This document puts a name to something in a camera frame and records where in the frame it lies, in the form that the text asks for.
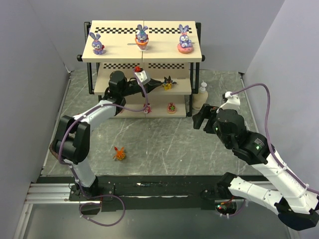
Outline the purple bunny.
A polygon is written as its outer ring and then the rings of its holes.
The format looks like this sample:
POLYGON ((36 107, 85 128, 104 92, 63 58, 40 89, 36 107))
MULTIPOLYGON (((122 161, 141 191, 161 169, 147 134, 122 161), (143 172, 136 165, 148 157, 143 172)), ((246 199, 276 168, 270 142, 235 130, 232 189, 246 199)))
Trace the purple bunny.
POLYGON ((179 37, 179 44, 177 45, 178 51, 183 54, 191 53, 193 51, 193 44, 192 41, 189 39, 189 36, 187 35, 189 26, 183 26, 182 24, 180 24, 178 28, 181 33, 179 37))
POLYGON ((136 32, 135 43, 140 51, 146 51, 149 42, 149 36, 147 34, 147 30, 149 28, 147 26, 142 26, 141 24, 138 24, 137 29, 138 31, 136 32))
POLYGON ((89 36, 93 39, 92 47, 93 53, 96 55, 103 55, 106 53, 105 46, 100 41, 101 35, 99 33, 89 32, 89 36))

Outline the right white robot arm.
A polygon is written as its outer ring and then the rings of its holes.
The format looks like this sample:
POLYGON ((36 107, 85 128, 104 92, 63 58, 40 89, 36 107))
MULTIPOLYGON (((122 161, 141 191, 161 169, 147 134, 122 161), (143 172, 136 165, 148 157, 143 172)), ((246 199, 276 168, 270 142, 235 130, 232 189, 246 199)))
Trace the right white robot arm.
POLYGON ((232 195, 264 206, 275 213, 287 227, 296 231, 313 228, 319 222, 319 196, 303 187, 299 179, 276 152, 273 146, 257 132, 247 130, 244 118, 236 110, 219 110, 204 104, 192 117, 194 129, 218 136, 226 149, 258 170, 276 188, 268 190, 245 179, 225 173, 217 183, 222 197, 232 195))

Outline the black dragon toy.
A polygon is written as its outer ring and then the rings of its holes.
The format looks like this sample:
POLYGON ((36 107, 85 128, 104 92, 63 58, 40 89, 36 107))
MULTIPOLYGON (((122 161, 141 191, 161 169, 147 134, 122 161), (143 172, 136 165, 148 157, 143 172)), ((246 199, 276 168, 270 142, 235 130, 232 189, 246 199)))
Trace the black dragon toy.
POLYGON ((164 77, 164 81, 162 82, 162 87, 165 91, 170 90, 172 86, 176 85, 177 82, 173 81, 171 76, 164 77))

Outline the orange fox toy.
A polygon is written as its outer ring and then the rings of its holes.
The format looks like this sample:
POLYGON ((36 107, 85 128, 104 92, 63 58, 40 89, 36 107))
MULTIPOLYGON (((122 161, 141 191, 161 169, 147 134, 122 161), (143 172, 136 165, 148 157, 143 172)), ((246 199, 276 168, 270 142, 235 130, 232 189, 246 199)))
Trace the orange fox toy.
POLYGON ((125 153, 124 147, 122 147, 121 149, 118 149, 117 147, 114 146, 114 150, 115 150, 116 154, 113 156, 113 159, 118 160, 118 161, 125 159, 126 153, 125 153))

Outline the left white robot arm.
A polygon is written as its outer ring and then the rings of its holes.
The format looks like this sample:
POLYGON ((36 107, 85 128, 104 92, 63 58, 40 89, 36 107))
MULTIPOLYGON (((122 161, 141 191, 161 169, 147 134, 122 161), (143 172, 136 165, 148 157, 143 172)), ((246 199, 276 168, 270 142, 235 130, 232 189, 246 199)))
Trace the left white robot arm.
POLYGON ((98 178, 87 160, 91 132, 126 109, 127 96, 140 93, 147 99, 148 93, 161 85, 161 81, 152 79, 142 68, 135 68, 134 77, 130 79, 122 71, 114 71, 103 98, 95 106, 73 117, 60 118, 52 151, 60 164, 70 168, 84 197, 93 198, 100 193, 98 178))

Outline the pink strawberry tart toy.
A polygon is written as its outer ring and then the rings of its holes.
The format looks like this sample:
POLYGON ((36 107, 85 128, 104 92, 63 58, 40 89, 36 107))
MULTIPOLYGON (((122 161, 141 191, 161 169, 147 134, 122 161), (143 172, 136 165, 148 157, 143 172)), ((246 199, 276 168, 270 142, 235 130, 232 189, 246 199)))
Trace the pink strawberry tart toy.
POLYGON ((167 112, 169 114, 175 114, 176 113, 176 106, 175 106, 175 104, 173 102, 168 103, 167 112))

